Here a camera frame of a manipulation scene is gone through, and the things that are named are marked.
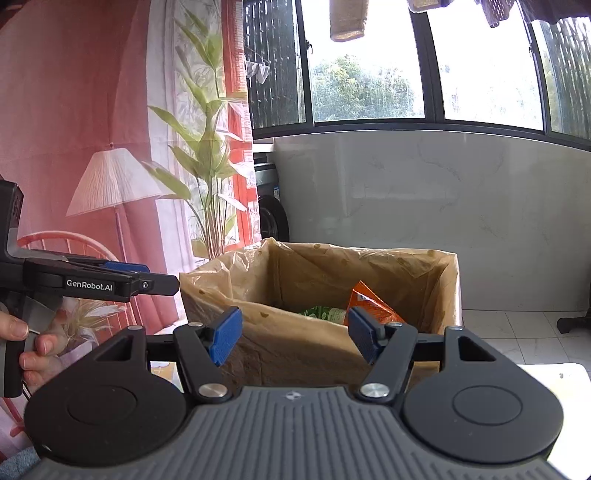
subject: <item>black window frame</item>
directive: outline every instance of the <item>black window frame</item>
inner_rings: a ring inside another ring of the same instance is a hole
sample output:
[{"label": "black window frame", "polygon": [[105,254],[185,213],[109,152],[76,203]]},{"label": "black window frame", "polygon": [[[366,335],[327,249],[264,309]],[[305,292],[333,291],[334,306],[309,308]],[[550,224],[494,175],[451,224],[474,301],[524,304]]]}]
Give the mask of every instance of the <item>black window frame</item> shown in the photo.
[{"label": "black window frame", "polygon": [[293,0],[297,18],[298,39],[300,46],[302,82],[304,94],[304,111],[306,121],[292,125],[277,125],[275,127],[254,128],[252,136],[255,140],[271,137],[287,137],[291,135],[357,131],[357,130],[433,130],[453,132],[475,132],[505,137],[525,138],[537,140],[580,150],[591,151],[591,141],[574,135],[555,132],[551,127],[550,101],[546,85],[542,58],[538,47],[534,29],[531,24],[524,22],[525,32],[530,42],[530,53],[534,60],[535,74],[540,91],[543,129],[514,127],[512,125],[492,124],[485,122],[449,120],[445,117],[443,105],[443,90],[439,75],[439,64],[435,42],[431,32],[431,25],[426,12],[413,13],[409,11],[413,26],[414,39],[417,47],[418,63],[423,86],[423,102],[425,117],[410,118],[372,118],[314,122],[312,112],[312,95],[310,85],[310,70],[308,64],[308,43],[304,28],[304,17],[301,0]]}]

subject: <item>white table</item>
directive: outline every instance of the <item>white table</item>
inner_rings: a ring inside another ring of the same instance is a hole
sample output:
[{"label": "white table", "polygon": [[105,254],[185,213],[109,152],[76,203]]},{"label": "white table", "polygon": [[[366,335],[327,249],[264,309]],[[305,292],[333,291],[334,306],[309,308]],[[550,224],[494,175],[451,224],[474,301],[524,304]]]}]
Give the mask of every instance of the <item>white table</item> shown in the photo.
[{"label": "white table", "polygon": [[560,401],[562,431],[548,461],[571,480],[591,476],[591,381],[579,364],[520,365]]}]

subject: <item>white floor tile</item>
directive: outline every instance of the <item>white floor tile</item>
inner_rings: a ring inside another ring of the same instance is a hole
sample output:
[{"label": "white floor tile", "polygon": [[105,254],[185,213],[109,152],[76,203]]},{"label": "white floor tile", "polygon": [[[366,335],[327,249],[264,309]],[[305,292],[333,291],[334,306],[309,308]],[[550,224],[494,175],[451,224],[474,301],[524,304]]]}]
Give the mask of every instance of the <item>white floor tile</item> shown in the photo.
[{"label": "white floor tile", "polygon": [[569,357],[557,338],[520,338],[517,340],[526,364],[566,364]]},{"label": "white floor tile", "polygon": [[525,363],[517,340],[513,338],[495,338],[487,339],[486,342],[516,364]]},{"label": "white floor tile", "polygon": [[587,312],[544,312],[544,315],[550,322],[550,326],[554,329],[554,333],[558,338],[562,337],[582,337],[591,336],[591,330],[586,328],[577,328],[571,330],[569,333],[560,333],[556,328],[556,322],[562,317],[583,317]]},{"label": "white floor tile", "polygon": [[515,338],[505,312],[463,310],[464,326],[480,338]]},{"label": "white floor tile", "polygon": [[542,312],[505,312],[516,338],[552,338],[554,329]]},{"label": "white floor tile", "polygon": [[560,339],[560,343],[571,362],[591,370],[591,337],[565,337]]}]

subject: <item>trash bin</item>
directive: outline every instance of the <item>trash bin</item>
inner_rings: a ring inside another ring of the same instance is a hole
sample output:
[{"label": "trash bin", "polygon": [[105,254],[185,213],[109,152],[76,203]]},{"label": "trash bin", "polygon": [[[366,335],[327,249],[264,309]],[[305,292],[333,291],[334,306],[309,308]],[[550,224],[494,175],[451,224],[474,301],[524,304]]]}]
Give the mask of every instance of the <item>trash bin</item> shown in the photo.
[{"label": "trash bin", "polygon": [[[420,332],[461,324],[455,254],[436,250],[344,248],[279,243],[227,252],[180,275],[189,322],[206,325],[230,306],[242,337],[222,367],[230,385],[358,385],[369,371],[347,328],[293,312],[345,309],[362,280]],[[412,381],[437,372],[415,364]]]}]

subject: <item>window glass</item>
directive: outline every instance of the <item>window glass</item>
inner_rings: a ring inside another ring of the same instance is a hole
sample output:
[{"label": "window glass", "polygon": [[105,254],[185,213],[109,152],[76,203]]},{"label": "window glass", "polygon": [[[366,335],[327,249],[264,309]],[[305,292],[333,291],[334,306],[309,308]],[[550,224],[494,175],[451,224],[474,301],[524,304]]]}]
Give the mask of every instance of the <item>window glass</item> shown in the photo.
[{"label": "window glass", "polygon": [[330,39],[329,0],[301,0],[314,121],[424,117],[423,88],[408,7],[372,0],[365,36]]},{"label": "window glass", "polygon": [[293,0],[245,0],[244,56],[253,128],[306,121]]},{"label": "window glass", "polygon": [[446,118],[543,128],[535,64],[517,3],[495,28],[480,5],[465,0],[428,16]]},{"label": "window glass", "polygon": [[552,130],[591,140],[591,21],[533,22],[550,101]]}]

